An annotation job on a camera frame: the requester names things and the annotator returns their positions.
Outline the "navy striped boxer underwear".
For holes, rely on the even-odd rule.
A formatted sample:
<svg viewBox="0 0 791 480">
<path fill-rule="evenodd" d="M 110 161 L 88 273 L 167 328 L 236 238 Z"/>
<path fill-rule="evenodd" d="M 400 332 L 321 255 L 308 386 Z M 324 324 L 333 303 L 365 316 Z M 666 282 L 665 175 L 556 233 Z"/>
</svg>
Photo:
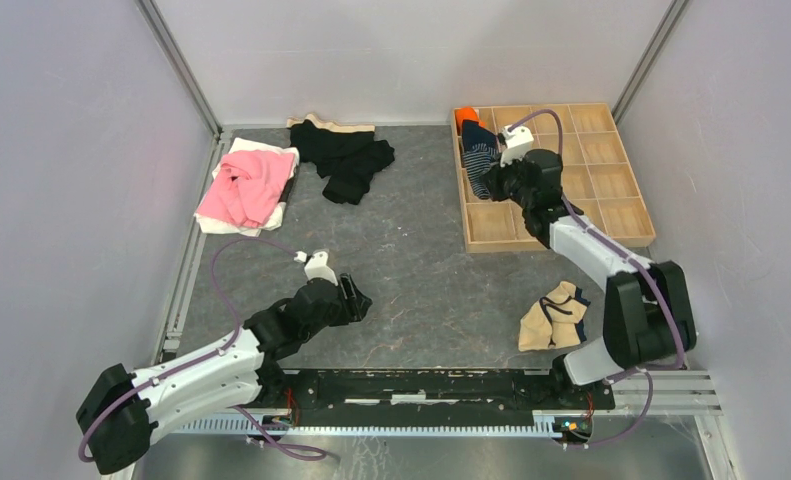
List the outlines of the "navy striped boxer underwear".
<svg viewBox="0 0 791 480">
<path fill-rule="evenodd" d="M 495 137 L 488 140 L 466 141 L 463 139 L 462 162 L 466 171 L 471 191 L 480 200 L 487 200 L 491 194 L 483 176 L 496 162 L 499 150 Z"/>
</svg>

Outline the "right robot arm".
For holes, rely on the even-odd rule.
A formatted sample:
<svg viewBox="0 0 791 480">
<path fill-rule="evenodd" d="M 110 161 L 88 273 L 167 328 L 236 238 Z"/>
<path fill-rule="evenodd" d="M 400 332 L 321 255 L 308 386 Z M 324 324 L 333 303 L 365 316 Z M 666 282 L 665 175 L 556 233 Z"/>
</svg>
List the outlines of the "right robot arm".
<svg viewBox="0 0 791 480">
<path fill-rule="evenodd" d="M 532 237 L 573 262 L 604 292 L 600 337 L 563 355 L 559 374 L 548 382 L 551 400 L 573 408 L 596 381 L 682 368 L 697 331 L 682 268 L 637 255 L 602 232 L 566 197 L 562 174 L 560 154 L 532 149 L 516 160 L 491 162 L 482 181 L 492 200 L 521 208 Z"/>
</svg>

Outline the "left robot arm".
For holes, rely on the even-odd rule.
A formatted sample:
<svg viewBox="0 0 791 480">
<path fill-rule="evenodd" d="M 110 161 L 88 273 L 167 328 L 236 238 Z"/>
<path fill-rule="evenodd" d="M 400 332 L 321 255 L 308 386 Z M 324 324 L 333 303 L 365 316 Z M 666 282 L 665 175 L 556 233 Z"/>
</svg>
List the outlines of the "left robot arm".
<svg viewBox="0 0 791 480">
<path fill-rule="evenodd" d="M 325 328 L 362 321 L 372 304 L 348 274 L 315 278 L 187 355 L 133 372 L 106 368 L 76 412 L 79 459 L 113 474 L 191 421 L 251 402 L 277 405 L 285 394 L 279 360 Z"/>
</svg>

